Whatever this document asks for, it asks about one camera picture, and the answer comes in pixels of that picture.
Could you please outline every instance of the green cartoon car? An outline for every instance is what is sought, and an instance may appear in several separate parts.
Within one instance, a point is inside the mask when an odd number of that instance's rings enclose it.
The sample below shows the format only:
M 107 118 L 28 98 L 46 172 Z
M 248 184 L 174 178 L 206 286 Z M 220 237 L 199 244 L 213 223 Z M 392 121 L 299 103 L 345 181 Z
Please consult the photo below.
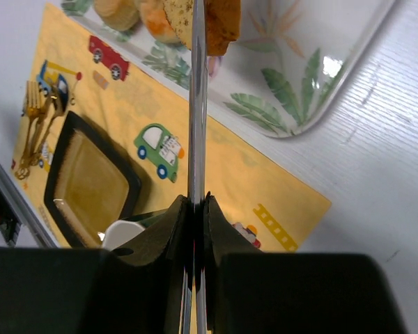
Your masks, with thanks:
M 161 124 L 153 123 L 142 129 L 134 145 L 138 148 L 140 159 L 147 158 L 157 167 L 160 179 L 169 178 L 173 183 L 176 181 L 178 159 L 184 157 L 177 137 Z

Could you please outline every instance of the leaf pattern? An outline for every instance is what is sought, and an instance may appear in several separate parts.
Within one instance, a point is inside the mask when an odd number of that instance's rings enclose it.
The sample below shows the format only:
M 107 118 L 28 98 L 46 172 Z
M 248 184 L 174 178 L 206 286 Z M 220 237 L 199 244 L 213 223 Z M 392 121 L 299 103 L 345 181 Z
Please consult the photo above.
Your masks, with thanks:
M 75 2 L 62 0 L 61 7 L 67 16 L 84 16 L 84 14 L 90 9 L 92 3 L 93 0 L 81 0 Z
M 261 36 L 265 36 L 266 35 L 265 29 L 256 21 L 255 17 L 252 15 L 250 11 L 248 12 L 248 14 L 249 14 L 249 17 L 251 18 L 251 22 L 254 25 L 254 28 L 258 31 L 258 33 L 260 33 Z
M 144 57 L 142 63 L 156 72 L 189 90 L 190 66 L 180 56 L 179 49 L 168 47 L 156 41 L 150 54 Z
M 333 91 L 333 89 L 337 86 L 339 81 L 342 78 L 343 71 L 346 69 L 346 62 L 342 64 L 341 69 L 337 72 L 336 76 L 332 77 L 329 81 L 326 81 L 323 84 L 322 90 L 320 92 L 320 97 L 318 100 L 318 104 L 316 109 L 319 110 L 319 108 L 325 103 L 327 98 L 330 96 L 330 93 Z
M 259 51 L 263 53 L 276 52 L 279 48 L 274 38 L 257 38 L 255 40 L 246 40 L 239 42 L 239 45 L 246 47 L 247 49 Z
M 301 18 L 302 15 L 303 15 L 303 13 L 299 13 L 296 16 L 294 16 L 293 19 L 290 19 L 287 22 L 283 22 L 281 24 L 281 26 L 279 27 L 280 32 L 284 33 L 285 31 L 290 30 L 293 27 L 294 23 L 299 21 L 299 19 Z
M 287 35 L 281 35 L 281 37 L 284 39 L 286 45 L 288 45 L 290 49 L 294 51 L 295 54 L 297 54 L 300 58 L 305 58 L 302 49 L 300 49 L 300 46 L 294 39 Z
M 132 35 L 134 34 L 133 29 L 129 29 L 126 31 L 117 31 L 113 28 L 110 28 L 105 23 L 102 24 L 101 29 L 113 33 L 116 36 L 116 41 L 118 42 L 127 42 L 130 39 L 130 37 L 132 37 Z
M 262 74 L 265 77 L 266 84 L 285 111 L 294 118 L 298 126 L 302 125 L 299 102 L 297 101 L 293 87 L 285 79 L 284 75 L 272 68 L 263 68 Z
M 259 97 L 234 93 L 231 97 L 238 104 L 225 102 L 224 104 L 238 115 L 255 122 L 259 127 L 278 134 L 276 129 L 287 132 L 278 110 Z
M 268 5 L 266 6 L 266 15 L 268 16 L 268 21 L 272 20 L 272 0 L 268 0 Z
M 305 67 L 305 77 L 302 79 L 302 121 L 308 118 L 309 107 L 313 102 L 314 88 L 318 83 L 320 65 L 320 49 L 317 49 Z

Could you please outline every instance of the white table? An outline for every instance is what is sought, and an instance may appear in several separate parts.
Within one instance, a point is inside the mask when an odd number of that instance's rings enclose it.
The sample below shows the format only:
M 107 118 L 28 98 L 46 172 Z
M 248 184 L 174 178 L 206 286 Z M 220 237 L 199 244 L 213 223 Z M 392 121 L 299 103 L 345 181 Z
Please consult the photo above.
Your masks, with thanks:
M 418 0 L 399 2 L 319 126 L 275 140 L 230 116 L 223 122 L 332 201 L 302 251 L 371 255 L 409 330 L 418 333 Z M 0 1 L 0 162 L 6 168 L 43 3 Z

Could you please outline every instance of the fork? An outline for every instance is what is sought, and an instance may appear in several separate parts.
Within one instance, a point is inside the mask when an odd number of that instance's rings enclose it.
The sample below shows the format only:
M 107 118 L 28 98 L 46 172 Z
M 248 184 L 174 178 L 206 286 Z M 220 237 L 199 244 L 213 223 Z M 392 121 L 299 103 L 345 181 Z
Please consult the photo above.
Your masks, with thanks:
M 49 120 L 45 133 L 42 136 L 42 140 L 39 141 L 38 137 L 34 139 L 33 144 L 35 145 L 36 142 L 39 142 L 39 144 L 38 144 L 38 147 L 33 152 L 30 153 L 31 157 L 30 157 L 29 163 L 32 166 L 37 165 L 39 158 L 42 155 L 43 143 L 47 140 L 49 130 L 51 129 L 51 126 L 53 125 L 54 120 L 58 117 L 63 116 L 63 114 L 65 113 L 65 110 L 62 108 L 62 103 L 60 99 L 61 98 L 59 94 L 59 89 L 56 86 L 52 86 L 51 92 L 49 93 L 49 95 L 47 96 L 47 99 L 45 100 L 45 105 L 43 109 L 45 110 L 45 113 L 48 114 L 48 108 L 52 104 L 54 106 L 54 114 Z
M 31 134 L 31 128 L 36 119 L 42 114 L 42 107 L 40 101 L 40 93 L 38 84 L 35 81 L 26 82 L 26 96 L 25 96 L 25 115 L 29 119 L 28 131 L 26 133 L 25 146 L 23 149 L 22 157 L 20 159 L 19 168 L 15 172 L 15 176 L 19 180 L 23 180 L 29 176 L 29 156 L 31 154 L 29 147 L 29 137 Z

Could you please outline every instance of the black object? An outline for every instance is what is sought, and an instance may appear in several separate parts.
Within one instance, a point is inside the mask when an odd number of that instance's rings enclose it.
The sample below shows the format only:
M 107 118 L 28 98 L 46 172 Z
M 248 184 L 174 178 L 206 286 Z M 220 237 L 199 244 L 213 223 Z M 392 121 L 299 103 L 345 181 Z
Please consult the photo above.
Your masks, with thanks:
M 0 250 L 0 333 L 178 333 L 195 222 L 178 196 L 113 252 Z M 266 254 L 204 202 L 208 326 L 215 334 L 406 333 L 363 255 Z
M 13 247 L 17 242 L 21 222 L 0 191 L 0 232 L 8 246 Z
M 167 209 L 147 212 L 145 214 L 137 214 L 136 216 L 130 216 L 123 218 L 123 221 L 131 221 L 140 224 L 143 228 L 149 228 L 151 225 L 157 222 L 157 220 L 167 212 Z
M 67 242 L 73 247 L 85 247 L 79 235 L 70 227 L 58 207 L 54 204 L 54 191 L 58 181 L 59 172 L 64 161 L 64 157 L 72 137 L 81 132 L 112 162 L 117 169 L 124 175 L 129 184 L 127 198 L 121 210 L 119 218 L 132 214 L 134 206 L 141 191 L 141 179 L 135 173 L 131 165 L 106 140 L 99 135 L 85 120 L 76 113 L 69 111 L 62 131 L 56 144 L 52 164 L 49 169 L 47 185 L 45 187 L 44 203 L 52 215 L 54 221 L 62 232 Z

